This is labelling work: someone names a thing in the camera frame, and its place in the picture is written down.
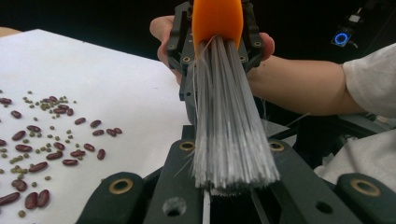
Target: person's arm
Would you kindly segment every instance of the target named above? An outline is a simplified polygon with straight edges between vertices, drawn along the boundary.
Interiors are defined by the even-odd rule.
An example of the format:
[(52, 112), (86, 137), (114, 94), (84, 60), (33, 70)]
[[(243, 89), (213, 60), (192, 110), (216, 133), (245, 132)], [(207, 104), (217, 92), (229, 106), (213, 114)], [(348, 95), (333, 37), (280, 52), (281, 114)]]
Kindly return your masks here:
[(290, 111), (310, 115), (364, 111), (349, 94), (343, 67), (337, 63), (271, 56), (247, 77), (255, 96)]

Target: white paper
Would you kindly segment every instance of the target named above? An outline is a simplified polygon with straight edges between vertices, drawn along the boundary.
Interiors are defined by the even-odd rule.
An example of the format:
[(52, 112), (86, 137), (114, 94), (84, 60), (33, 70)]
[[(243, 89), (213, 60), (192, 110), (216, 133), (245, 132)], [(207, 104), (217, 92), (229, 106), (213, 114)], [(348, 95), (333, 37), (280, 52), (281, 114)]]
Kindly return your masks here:
[[(43, 136), (26, 135), (30, 140), (26, 145), (36, 149), (55, 142), (48, 134), (60, 136), (66, 145), (63, 159), (71, 159), (75, 143), (81, 148), (84, 143), (96, 147), (76, 167), (65, 167), (59, 159), (48, 161), (49, 167), (42, 172), (26, 175), (28, 190), (15, 203), (0, 207), (0, 223), (76, 222), (102, 178), (118, 172), (144, 177), (160, 168), (170, 146), (180, 139), (182, 126), (189, 124), (175, 78), (162, 63), (40, 30), (0, 38), (0, 90), (0, 98), (13, 101), (7, 108), (0, 105), (0, 139), (7, 141), (8, 151), (8, 158), (0, 158), (0, 168), (5, 170), (0, 175), (0, 197), (16, 191), (10, 185), (17, 177), (10, 172), (15, 164), (29, 168), (31, 163), (46, 161), (48, 153), (31, 152), (29, 159), (9, 163), (21, 155), (15, 146), (23, 144), (11, 137), (27, 125), (40, 127)], [(66, 96), (75, 115), (53, 119), (48, 111), (30, 108), (22, 99), (26, 96), (36, 102), (51, 95)], [(12, 110), (20, 111), (22, 118), (11, 117)], [(81, 117), (87, 122), (75, 125), (74, 120)], [(95, 119), (103, 122), (96, 129), (119, 127), (123, 134), (92, 136), (96, 129), (90, 123)], [(67, 130), (73, 135), (70, 144), (64, 142)], [(96, 159), (99, 148), (106, 150), (103, 161)], [(47, 175), (51, 181), (44, 180)], [(30, 186), (33, 181), (36, 188)], [(25, 209), (25, 197), (42, 189), (50, 191), (48, 206)], [(26, 212), (25, 218), (18, 217), (20, 210)]]

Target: dark background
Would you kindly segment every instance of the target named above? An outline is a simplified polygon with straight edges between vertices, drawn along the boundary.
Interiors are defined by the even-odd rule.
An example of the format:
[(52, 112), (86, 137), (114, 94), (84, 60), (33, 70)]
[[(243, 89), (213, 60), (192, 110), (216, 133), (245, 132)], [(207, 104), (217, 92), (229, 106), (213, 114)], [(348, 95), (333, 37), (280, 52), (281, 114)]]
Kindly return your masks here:
[[(174, 14), (187, 0), (0, 0), (0, 26), (41, 29), (127, 53), (157, 59), (152, 19)], [(262, 31), (276, 41), (275, 55), (344, 62), (396, 42), (396, 1), (251, 0)], [(358, 48), (331, 44), (340, 26), (362, 7), (352, 27)]]

